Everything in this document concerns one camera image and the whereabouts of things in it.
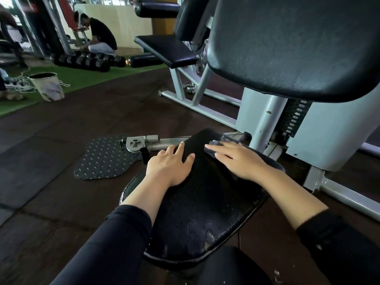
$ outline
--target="person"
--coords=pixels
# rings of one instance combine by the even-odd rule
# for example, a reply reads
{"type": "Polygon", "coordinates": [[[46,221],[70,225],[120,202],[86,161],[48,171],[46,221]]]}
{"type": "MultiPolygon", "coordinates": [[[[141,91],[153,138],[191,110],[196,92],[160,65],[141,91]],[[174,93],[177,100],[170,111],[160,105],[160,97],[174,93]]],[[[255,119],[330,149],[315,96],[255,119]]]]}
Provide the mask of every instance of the person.
{"type": "MultiPolygon", "coordinates": [[[[74,13],[75,22],[79,22],[79,12],[74,13]]],[[[84,13],[80,14],[80,25],[91,27],[92,40],[90,45],[80,47],[81,51],[89,51],[94,54],[103,53],[106,55],[115,56],[117,44],[114,35],[110,29],[101,21],[95,18],[90,18],[84,13]]]]}
{"type": "MultiPolygon", "coordinates": [[[[17,29],[17,23],[12,14],[0,4],[0,22],[12,26],[17,29]]],[[[5,86],[4,79],[0,75],[0,100],[20,101],[24,99],[24,95],[16,92],[9,92],[5,86]]]]}
{"type": "MultiPolygon", "coordinates": [[[[378,284],[380,249],[286,173],[241,144],[205,145],[240,178],[261,185],[276,201],[302,244],[332,284],[378,284]]],[[[169,146],[147,165],[146,176],[97,229],[51,285],[135,284],[152,225],[167,189],[180,184],[196,156],[182,162],[184,143],[169,146]]],[[[234,247],[204,263],[198,285],[272,284],[261,268],[234,247]]]]}

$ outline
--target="bucket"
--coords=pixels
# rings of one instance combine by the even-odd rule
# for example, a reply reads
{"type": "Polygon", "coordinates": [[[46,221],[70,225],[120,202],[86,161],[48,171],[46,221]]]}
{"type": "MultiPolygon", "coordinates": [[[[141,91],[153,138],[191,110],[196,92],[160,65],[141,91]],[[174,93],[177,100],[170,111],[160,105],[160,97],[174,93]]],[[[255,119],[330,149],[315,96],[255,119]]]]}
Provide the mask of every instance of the bucket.
{"type": "Polygon", "coordinates": [[[65,97],[56,73],[38,73],[29,76],[45,101],[57,101],[65,97]]]}

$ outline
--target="row of dumbbells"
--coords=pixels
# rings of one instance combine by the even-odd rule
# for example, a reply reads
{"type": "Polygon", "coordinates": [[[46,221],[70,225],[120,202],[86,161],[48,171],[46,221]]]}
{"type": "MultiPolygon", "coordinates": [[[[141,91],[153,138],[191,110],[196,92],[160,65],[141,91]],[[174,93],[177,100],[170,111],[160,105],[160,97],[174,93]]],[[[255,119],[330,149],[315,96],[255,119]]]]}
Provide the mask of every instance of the row of dumbbells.
{"type": "Polygon", "coordinates": [[[99,72],[108,72],[110,66],[125,67],[123,56],[105,54],[82,53],[75,51],[75,55],[52,55],[51,60],[55,65],[75,69],[84,69],[99,72]]]}

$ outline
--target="white pants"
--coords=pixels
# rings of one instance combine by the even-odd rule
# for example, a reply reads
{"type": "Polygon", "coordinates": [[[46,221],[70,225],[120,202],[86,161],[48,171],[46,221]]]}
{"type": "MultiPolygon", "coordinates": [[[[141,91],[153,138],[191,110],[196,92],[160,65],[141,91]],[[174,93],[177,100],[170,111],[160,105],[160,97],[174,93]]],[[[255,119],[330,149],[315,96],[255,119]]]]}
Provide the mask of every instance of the white pants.
{"type": "Polygon", "coordinates": [[[101,42],[95,45],[89,45],[88,50],[94,54],[106,54],[115,56],[115,50],[112,49],[107,43],[101,42]]]}

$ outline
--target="diamond-patterned footplate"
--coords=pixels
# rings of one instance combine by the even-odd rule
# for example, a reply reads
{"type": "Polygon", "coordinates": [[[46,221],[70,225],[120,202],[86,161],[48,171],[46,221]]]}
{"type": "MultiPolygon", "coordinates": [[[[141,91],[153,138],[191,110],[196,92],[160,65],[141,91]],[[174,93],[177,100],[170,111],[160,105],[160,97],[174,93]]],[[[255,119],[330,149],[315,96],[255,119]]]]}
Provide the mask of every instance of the diamond-patterned footplate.
{"type": "Polygon", "coordinates": [[[140,154],[121,150],[122,136],[99,137],[87,145],[86,153],[74,171],[78,179],[104,179],[120,176],[133,163],[139,161],[140,154]]]}

